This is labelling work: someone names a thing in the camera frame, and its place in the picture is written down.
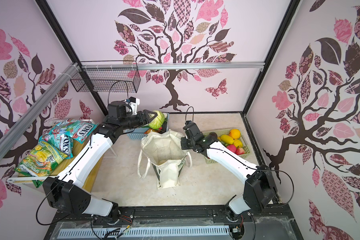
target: candy bag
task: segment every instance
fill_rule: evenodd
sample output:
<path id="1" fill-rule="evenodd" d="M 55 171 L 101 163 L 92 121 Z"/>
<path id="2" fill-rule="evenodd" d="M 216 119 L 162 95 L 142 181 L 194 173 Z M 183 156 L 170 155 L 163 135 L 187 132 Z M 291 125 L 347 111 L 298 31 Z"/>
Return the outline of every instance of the candy bag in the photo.
<path id="1" fill-rule="evenodd" d="M 83 143 L 95 128 L 96 124 L 70 118 L 59 122 L 51 129 L 49 134 L 65 134 Z"/>
<path id="2" fill-rule="evenodd" d="M 49 176 L 67 155 L 46 141 L 40 141 L 19 163 L 15 171 L 29 177 Z M 36 187 L 42 182 L 34 181 Z"/>
<path id="3" fill-rule="evenodd" d="M 68 157 L 72 158 L 73 140 L 65 134 L 44 134 L 39 138 L 39 141 L 46 141 L 56 147 L 58 150 L 65 153 Z"/>

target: butterfly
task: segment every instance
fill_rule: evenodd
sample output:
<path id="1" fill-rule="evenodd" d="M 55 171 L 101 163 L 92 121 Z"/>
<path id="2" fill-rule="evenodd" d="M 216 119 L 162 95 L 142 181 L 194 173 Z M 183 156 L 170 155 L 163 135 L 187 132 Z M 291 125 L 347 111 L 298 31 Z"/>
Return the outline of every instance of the butterfly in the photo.
<path id="1" fill-rule="evenodd" d="M 227 93 L 226 79 L 222 80 L 217 88 L 206 88 L 205 90 L 212 94 L 217 99 L 220 93 Z"/>
<path id="2" fill-rule="evenodd" d="M 89 107 L 86 107 L 85 104 L 80 100 L 80 108 L 83 112 L 83 115 L 80 117 L 80 119 L 89 119 L 89 115 L 91 114 L 91 110 Z"/>

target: wall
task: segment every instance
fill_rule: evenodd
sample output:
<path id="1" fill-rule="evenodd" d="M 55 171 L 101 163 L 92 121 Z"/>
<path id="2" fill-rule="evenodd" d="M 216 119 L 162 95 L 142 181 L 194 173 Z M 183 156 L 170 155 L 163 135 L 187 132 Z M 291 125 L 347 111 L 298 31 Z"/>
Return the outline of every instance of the wall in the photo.
<path id="1" fill-rule="evenodd" d="M 302 2 L 248 117 L 304 239 L 360 239 L 360 0 Z"/>
<path id="2" fill-rule="evenodd" d="M 156 64 L 264 61 L 289 0 L 48 3 L 80 60 Z M 174 112 L 190 105 L 195 111 L 242 111 L 258 69 L 139 74 L 139 91 L 131 96 L 140 98 L 142 109 Z M 101 97 L 107 102 L 107 93 Z M 124 99 L 125 93 L 112 93 L 110 98 Z"/>
<path id="3" fill-rule="evenodd" d="M 33 0 L 0 1 L 0 139 L 70 64 L 70 60 Z M 0 239 L 42 239 L 48 226 L 36 223 L 42 194 L 6 182 L 32 149 L 50 119 L 103 115 L 89 93 L 68 83 L 0 162 Z M 43 204 L 39 218 L 52 220 L 55 210 Z"/>

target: plastic basket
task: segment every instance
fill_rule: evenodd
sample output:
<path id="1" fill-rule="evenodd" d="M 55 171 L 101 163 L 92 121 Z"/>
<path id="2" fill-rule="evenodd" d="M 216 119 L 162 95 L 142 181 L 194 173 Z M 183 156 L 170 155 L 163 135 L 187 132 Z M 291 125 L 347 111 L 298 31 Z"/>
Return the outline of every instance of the plastic basket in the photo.
<path id="1" fill-rule="evenodd" d="M 237 128 L 237 127 L 232 127 L 232 128 L 229 128 L 229 129 L 220 129 L 220 130 L 202 131 L 202 132 L 203 132 L 204 136 L 207 136 L 207 135 L 210 134 L 211 132 L 216 132 L 217 136 L 220 137 L 220 136 L 223 135 L 223 134 L 228 135 L 229 132 L 231 131 L 231 129 L 239 129 L 239 128 Z M 250 149 L 249 149 L 249 147 L 248 147 L 247 141 L 245 141 L 245 139 L 244 139 L 244 137 L 243 137 L 242 135 L 240 136 L 239 140 L 243 143 L 243 149 L 244 149 L 244 151 L 245 151 L 245 154 L 240 154 L 240 155 L 238 155 L 238 156 L 241 157 L 241 158 L 243 158 L 243 159 L 245 159 L 247 156 L 250 155 L 251 152 L 250 152 Z M 207 164 L 211 164 L 211 163 L 215 163 L 216 161 L 205 157 L 205 162 L 206 162 Z"/>
<path id="2" fill-rule="evenodd" d="M 169 124 L 168 124 L 168 120 L 169 120 L 169 113 L 167 113 L 167 128 L 165 129 L 165 132 L 167 132 L 169 130 Z M 139 127 L 136 128 L 133 133 L 128 133 L 127 136 L 129 137 L 129 139 L 131 140 L 141 140 L 143 137 L 147 136 L 148 134 L 145 134 L 144 132 L 146 132 L 149 128 L 148 127 Z"/>

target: cabbage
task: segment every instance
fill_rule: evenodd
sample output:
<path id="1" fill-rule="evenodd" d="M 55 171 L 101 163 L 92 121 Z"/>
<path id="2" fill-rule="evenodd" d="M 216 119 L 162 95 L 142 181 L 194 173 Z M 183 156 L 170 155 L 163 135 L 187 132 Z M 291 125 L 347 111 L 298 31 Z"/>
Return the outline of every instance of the cabbage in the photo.
<path id="1" fill-rule="evenodd" d="M 157 117 L 154 118 L 154 119 L 152 120 L 152 122 L 150 122 L 150 123 L 148 124 L 148 126 L 149 126 L 150 128 L 152 128 L 152 129 L 158 129 L 158 128 L 160 128 L 160 127 L 163 125 L 163 122 L 164 122 L 164 120 L 165 120 L 165 116 L 164 116 L 164 114 L 163 114 L 162 112 L 160 112 L 159 110 L 155 110 L 154 112 L 157 113 Z"/>

